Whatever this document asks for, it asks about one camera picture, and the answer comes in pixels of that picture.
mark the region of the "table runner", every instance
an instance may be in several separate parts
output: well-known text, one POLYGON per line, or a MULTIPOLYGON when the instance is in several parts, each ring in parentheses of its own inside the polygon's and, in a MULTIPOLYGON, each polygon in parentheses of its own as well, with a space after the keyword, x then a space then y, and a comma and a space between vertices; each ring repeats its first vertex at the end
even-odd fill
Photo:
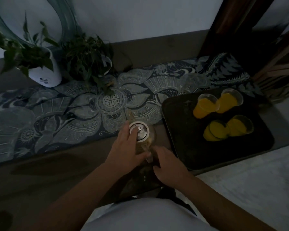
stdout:
POLYGON ((113 83, 114 95, 104 96, 82 81, 0 93, 0 162, 115 136, 130 109, 136 119, 156 124, 168 97, 224 86, 262 95, 227 53, 108 74, 103 80, 113 83))

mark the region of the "orange liquid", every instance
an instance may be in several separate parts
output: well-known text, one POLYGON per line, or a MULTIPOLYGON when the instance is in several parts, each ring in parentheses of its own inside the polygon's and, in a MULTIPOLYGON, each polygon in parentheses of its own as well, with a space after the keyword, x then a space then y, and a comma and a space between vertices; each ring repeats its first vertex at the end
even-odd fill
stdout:
POLYGON ((204 98, 198 101, 196 107, 193 110, 193 115, 200 119, 215 111, 216 104, 214 104, 209 99, 204 98))
POLYGON ((247 134, 247 128, 246 126, 243 124, 243 122, 241 122, 238 119, 231 119, 230 121, 228 121, 227 125, 229 126, 230 129, 230 136, 242 136, 242 135, 246 135, 247 134))
POLYGON ((216 111, 217 113, 224 113, 238 105, 237 99, 229 93, 222 94, 222 96, 219 98, 219 103, 220 108, 216 111))
POLYGON ((204 130, 203 137, 210 142, 220 141, 228 138, 229 128, 224 127, 219 122, 212 121, 204 130))

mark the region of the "plastic cup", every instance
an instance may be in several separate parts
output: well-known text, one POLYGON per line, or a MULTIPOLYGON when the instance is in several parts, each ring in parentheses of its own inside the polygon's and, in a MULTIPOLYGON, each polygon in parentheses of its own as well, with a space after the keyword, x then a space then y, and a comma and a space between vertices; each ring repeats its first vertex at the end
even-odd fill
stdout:
POLYGON ((254 125, 247 117, 243 115, 235 115, 228 121, 230 136, 248 135, 254 131, 254 125))
POLYGON ((220 108, 217 113, 224 113, 234 106, 243 104, 243 96, 235 89, 227 88, 222 91, 222 95, 219 98, 220 108))
POLYGON ((229 137, 229 127, 220 120, 214 120, 206 127, 203 133, 205 140, 210 142, 221 141, 229 137))
POLYGON ((219 109, 218 99, 211 94, 201 94, 198 97, 198 102, 193 110, 193 115, 196 118, 204 118, 209 113, 216 112, 219 109))

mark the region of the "metal lid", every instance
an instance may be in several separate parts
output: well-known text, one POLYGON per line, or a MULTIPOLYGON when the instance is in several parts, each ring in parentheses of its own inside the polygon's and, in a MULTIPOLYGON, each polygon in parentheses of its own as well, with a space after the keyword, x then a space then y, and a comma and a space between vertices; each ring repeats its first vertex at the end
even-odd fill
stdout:
POLYGON ((134 128, 138 128, 138 134, 137 134, 137 142, 138 143, 141 143, 141 142, 147 140, 147 138, 149 137, 149 134, 150 134, 150 129, 146 123, 141 122, 141 121, 135 121, 135 122, 131 123, 129 125, 129 133, 131 133, 131 131, 134 128))

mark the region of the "black tray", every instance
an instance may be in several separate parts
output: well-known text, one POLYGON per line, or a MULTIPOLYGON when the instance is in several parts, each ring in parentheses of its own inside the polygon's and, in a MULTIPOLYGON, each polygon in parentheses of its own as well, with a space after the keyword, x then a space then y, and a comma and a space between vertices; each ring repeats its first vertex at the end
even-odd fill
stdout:
POLYGON ((190 170, 200 170, 227 161, 267 151, 272 148, 274 138, 266 124, 250 103, 250 97, 243 95, 244 103, 229 111, 211 113, 203 119, 193 116, 198 97, 210 93, 220 98, 224 88, 206 90, 199 93, 175 96, 166 99, 162 112, 177 157, 190 170), (242 114, 254 124, 251 134, 229 137, 218 142, 206 141, 203 132, 212 120, 228 122, 234 115, 242 114))

